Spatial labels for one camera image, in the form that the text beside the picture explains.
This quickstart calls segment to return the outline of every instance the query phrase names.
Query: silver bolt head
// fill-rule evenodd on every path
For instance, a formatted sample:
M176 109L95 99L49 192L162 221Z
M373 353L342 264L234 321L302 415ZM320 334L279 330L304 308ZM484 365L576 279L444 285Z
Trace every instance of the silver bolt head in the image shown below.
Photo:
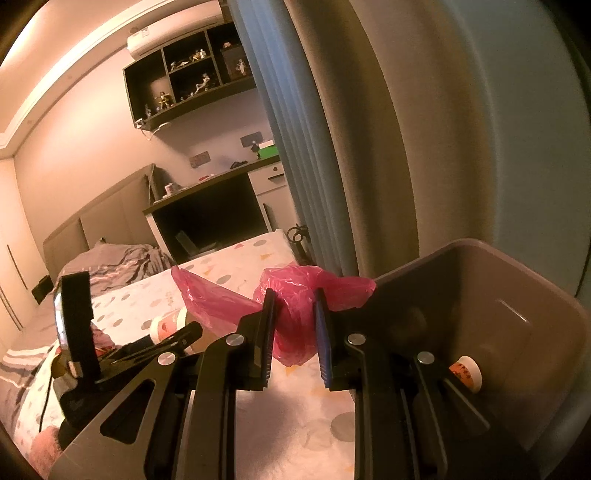
M174 363L177 359L177 356L172 352L164 352L158 356L158 363L160 365L170 365Z
M423 365L431 365L435 361L435 355L431 352L420 352L417 355L417 360Z
M226 337L226 343L230 346L238 346L244 343L244 337L240 333L233 333Z
M366 338L363 333L351 333L351 335L347 337L347 341L351 345L363 345L365 343L365 340Z

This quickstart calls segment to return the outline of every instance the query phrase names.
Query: gray blanket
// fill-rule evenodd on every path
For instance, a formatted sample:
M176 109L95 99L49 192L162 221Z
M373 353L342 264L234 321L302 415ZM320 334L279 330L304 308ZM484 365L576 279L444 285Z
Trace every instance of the gray blanket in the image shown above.
M59 277L88 270L90 293L94 298L148 278L171 266L171 260L158 248L150 245L99 242L94 248L66 264ZM57 339L52 293L41 302L34 317L25 324L27 327L0 362L0 421L11 436L14 435L27 391Z

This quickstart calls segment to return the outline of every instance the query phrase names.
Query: black wall shelf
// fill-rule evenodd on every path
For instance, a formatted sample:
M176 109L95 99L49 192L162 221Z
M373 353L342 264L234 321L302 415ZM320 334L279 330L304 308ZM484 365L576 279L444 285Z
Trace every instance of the black wall shelf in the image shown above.
M196 93L204 74L209 81ZM124 78L134 126L148 131L208 103L256 88L231 21L165 43L124 68ZM157 111L160 92L170 95L172 105ZM146 105L151 116L146 115Z

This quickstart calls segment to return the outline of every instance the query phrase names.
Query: upholstered headboard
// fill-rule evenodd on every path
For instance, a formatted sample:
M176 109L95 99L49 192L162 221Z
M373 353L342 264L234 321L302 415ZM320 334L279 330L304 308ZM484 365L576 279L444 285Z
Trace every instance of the upholstered headboard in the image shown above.
M143 214L161 198L160 179L154 164L113 185L60 225L43 242L47 270L55 282L65 264L90 250L104 238L122 245L157 246Z

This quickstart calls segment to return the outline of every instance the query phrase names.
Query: gray plastic bin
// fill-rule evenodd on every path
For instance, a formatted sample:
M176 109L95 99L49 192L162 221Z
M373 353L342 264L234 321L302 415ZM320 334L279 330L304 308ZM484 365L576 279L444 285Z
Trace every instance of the gray plastic bin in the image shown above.
M589 318L570 295L483 242L464 239L380 277L366 307L388 341L452 364L471 356L479 395L529 449L579 373Z

